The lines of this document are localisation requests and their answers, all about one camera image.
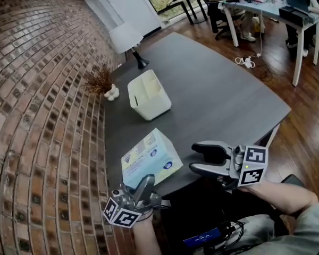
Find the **dark gray table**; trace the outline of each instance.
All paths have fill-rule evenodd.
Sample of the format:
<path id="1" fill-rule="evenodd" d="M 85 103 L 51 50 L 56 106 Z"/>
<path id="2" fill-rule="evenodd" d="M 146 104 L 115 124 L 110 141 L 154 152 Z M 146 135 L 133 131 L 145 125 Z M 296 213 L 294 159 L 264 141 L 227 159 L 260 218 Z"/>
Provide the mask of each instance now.
<path id="1" fill-rule="evenodd" d="M 142 57 L 149 65 L 137 69 L 129 61 L 112 73 L 120 97 L 105 104 L 105 145 L 110 189 L 122 182 L 121 157 L 158 128 L 174 144 L 183 164 L 156 186 L 164 196 L 199 178 L 188 164 L 200 158 L 191 145 L 220 140 L 232 146 L 257 143 L 290 112 L 266 85 L 217 52 L 177 33 L 150 46 Z M 155 71 L 172 108 L 151 122 L 131 107 L 128 83 L 148 69 Z"/>

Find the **lamp shade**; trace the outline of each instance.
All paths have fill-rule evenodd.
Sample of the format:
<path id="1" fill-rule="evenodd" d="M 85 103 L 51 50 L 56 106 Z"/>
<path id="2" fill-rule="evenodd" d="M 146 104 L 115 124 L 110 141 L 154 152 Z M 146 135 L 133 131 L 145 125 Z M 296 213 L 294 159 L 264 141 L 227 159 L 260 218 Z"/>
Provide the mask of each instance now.
<path id="1" fill-rule="evenodd" d="M 117 53 L 123 53 L 138 44 L 143 36 L 131 24 L 124 23 L 109 32 Z"/>

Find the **white table lamp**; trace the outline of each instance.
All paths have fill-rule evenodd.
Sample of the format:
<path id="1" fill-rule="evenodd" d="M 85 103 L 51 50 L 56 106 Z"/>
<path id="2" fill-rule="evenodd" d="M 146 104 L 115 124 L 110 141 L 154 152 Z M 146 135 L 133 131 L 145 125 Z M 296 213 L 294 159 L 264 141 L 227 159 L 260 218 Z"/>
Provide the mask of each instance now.
<path id="1" fill-rule="evenodd" d="M 124 53 L 129 49 L 132 50 L 132 53 L 138 63 L 138 69 L 143 69 L 149 64 L 149 61 L 141 58 L 138 52 L 133 48 L 135 45 L 140 43 L 143 36 L 131 24 L 124 23 L 111 30 L 109 35 L 117 53 Z"/>

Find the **brick wall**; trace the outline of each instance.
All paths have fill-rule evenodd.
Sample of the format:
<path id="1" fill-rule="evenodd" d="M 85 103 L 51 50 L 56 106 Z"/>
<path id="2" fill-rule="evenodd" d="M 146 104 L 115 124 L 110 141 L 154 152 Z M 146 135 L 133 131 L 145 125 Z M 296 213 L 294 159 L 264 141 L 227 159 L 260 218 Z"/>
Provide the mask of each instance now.
<path id="1" fill-rule="evenodd" d="M 134 253 L 102 220 L 104 102 L 81 85 L 103 62 L 120 58 L 83 0 L 0 0 L 0 253 Z"/>

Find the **desk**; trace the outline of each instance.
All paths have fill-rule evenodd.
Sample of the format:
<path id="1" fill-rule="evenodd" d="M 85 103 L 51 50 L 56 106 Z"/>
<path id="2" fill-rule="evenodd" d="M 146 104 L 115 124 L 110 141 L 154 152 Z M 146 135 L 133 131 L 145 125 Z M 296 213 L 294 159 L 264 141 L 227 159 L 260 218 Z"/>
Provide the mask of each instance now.
<path id="1" fill-rule="evenodd" d="M 236 8 L 236 9 L 242 9 L 250 12 L 255 12 L 259 15 L 260 23 L 263 24 L 263 18 L 262 15 L 279 20 L 283 23 L 286 23 L 290 25 L 291 27 L 294 27 L 298 31 L 298 51 L 297 51 L 297 60 L 296 60 L 296 67 L 294 70 L 294 76 L 293 76 L 293 82 L 292 84 L 294 86 L 298 85 L 299 76 L 300 76 L 300 70 L 301 70 L 301 63 L 303 61 L 303 48 L 304 48 L 304 31 L 314 25 L 316 23 L 316 43 L 315 43 L 315 50 L 314 50 L 314 57 L 313 57 L 313 64 L 316 65 L 318 62 L 318 54 L 319 54 L 319 15 L 313 14 L 315 21 L 314 23 L 309 23 L 303 27 L 300 27 L 292 22 L 289 22 L 286 19 L 283 19 L 279 16 L 279 8 L 283 7 L 283 3 L 281 0 L 276 0 L 275 3 L 224 3 L 226 5 L 224 9 L 224 13 L 227 17 L 228 24 L 230 27 L 230 31 L 233 38 L 234 46 L 239 46 L 238 38 L 236 35 L 235 27 L 232 21 L 232 16 L 229 9 Z"/>
<path id="2" fill-rule="evenodd" d="M 188 6 L 190 7 L 192 16 L 194 16 L 195 20 L 197 20 L 197 16 L 196 16 L 195 11 L 194 11 L 194 8 L 191 6 L 191 3 L 190 3 L 189 0 L 176 0 L 176 1 L 172 2 L 171 5 L 175 5 L 175 4 L 181 3 L 181 6 L 182 6 L 184 12 L 186 13 L 186 15 L 187 15 L 187 17 L 188 17 L 189 22 L 190 22 L 191 24 L 198 24 L 198 23 L 202 23 L 202 22 L 204 22 L 204 21 L 207 21 L 207 20 L 208 20 L 208 17 L 207 17 L 207 15 L 206 15 L 206 13 L 205 13 L 205 11 L 204 11 L 204 9 L 203 9 L 203 6 L 202 6 L 202 4 L 201 4 L 201 1 L 200 1 L 200 0 L 196 0 L 196 1 L 197 1 L 198 5 L 199 5 L 200 8 L 201 8 L 201 11 L 202 11 L 202 14 L 203 14 L 203 17 L 204 17 L 204 20 L 203 20 L 203 21 L 197 21 L 197 22 L 193 22 L 193 21 L 192 21 L 192 19 L 191 19 L 190 15 L 189 15 L 189 12 L 188 12 L 188 10 L 187 10 L 186 5 L 184 4 L 184 2 L 187 2 Z"/>
<path id="3" fill-rule="evenodd" d="M 116 69 L 111 76 L 120 96 L 104 102 L 110 189 L 122 182 L 122 156 L 154 128 L 172 141 L 184 164 L 155 186 L 164 196 L 200 178 L 188 167 L 202 157 L 191 150 L 193 143 L 220 140 L 232 146 L 252 145 L 276 129 L 290 112 L 284 101 L 239 65 L 180 34 L 171 33 L 141 55 L 149 65 L 139 70 L 136 60 L 130 60 Z M 172 102 L 170 111 L 151 122 L 132 110 L 127 88 L 149 69 Z"/>

